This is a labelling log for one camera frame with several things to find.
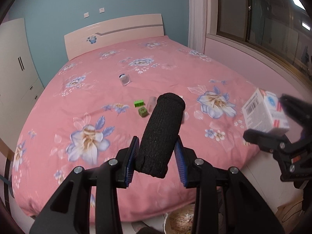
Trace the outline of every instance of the pink bedspread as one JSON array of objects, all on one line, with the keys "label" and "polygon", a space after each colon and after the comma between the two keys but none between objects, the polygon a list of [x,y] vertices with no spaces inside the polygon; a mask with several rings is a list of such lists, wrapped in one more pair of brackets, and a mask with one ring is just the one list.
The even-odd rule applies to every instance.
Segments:
[{"label": "pink bedspread", "polygon": [[[132,80],[125,87],[122,73]],[[166,92],[186,103],[184,146],[215,167],[241,168],[258,152],[242,138],[241,107],[254,90],[236,72],[166,36],[81,55],[51,80],[24,125],[13,163],[15,199],[27,215],[37,215],[75,166],[99,166],[134,135],[141,139],[149,116],[140,117],[133,102]],[[122,221],[162,214],[194,198],[180,182],[174,156],[164,179],[135,172],[129,188],[118,190]],[[90,203],[94,222],[94,188]]]}]

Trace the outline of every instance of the green cube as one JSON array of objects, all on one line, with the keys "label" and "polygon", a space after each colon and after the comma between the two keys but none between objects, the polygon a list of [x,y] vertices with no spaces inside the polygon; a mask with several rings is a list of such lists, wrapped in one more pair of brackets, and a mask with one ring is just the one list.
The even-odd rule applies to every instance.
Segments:
[{"label": "green cube", "polygon": [[138,100],[138,101],[135,101],[134,105],[135,105],[135,107],[142,106],[142,105],[144,105],[144,101],[142,99]]},{"label": "green cube", "polygon": [[149,113],[145,107],[141,107],[138,110],[138,114],[140,114],[141,117],[146,117]]}]

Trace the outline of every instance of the ceiling light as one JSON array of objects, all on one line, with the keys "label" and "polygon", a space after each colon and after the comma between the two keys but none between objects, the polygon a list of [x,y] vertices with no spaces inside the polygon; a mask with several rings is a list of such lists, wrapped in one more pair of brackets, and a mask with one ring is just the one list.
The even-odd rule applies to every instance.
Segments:
[{"label": "ceiling light", "polygon": [[302,26],[303,26],[304,28],[310,30],[310,26],[308,26],[307,24],[305,24],[305,23],[303,23],[303,22],[302,22]]},{"label": "ceiling light", "polygon": [[302,3],[299,0],[293,0],[293,1],[295,5],[305,10],[305,8],[303,7]]}]

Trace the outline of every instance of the black clamp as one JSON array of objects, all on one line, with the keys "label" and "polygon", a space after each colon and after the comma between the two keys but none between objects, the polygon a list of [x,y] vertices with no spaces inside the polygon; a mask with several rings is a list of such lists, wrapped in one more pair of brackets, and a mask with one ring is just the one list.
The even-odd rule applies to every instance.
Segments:
[{"label": "black clamp", "polygon": [[96,186],[96,233],[121,234],[117,188],[132,181],[139,139],[118,151],[115,159],[85,170],[77,166],[44,206],[30,234],[89,233],[91,187]]},{"label": "black clamp", "polygon": [[194,150],[184,148],[180,137],[175,146],[180,180],[186,188],[196,188],[191,234],[218,234],[217,187],[222,187],[226,209],[226,233],[282,234],[283,227],[236,167],[222,170],[197,158]]},{"label": "black clamp", "polygon": [[282,137],[256,130],[246,130],[244,139],[257,144],[261,151],[273,154],[281,170],[281,181],[302,182],[312,179],[312,105],[289,95],[279,99],[287,116],[302,126],[304,138],[291,143]]}]

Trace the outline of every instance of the bed headboard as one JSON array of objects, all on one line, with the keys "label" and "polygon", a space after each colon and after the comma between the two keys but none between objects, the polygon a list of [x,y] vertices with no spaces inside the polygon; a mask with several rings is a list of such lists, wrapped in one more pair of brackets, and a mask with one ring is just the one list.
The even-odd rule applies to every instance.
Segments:
[{"label": "bed headboard", "polygon": [[163,36],[161,14],[115,18],[86,26],[64,36],[69,60],[86,52],[112,44]]}]

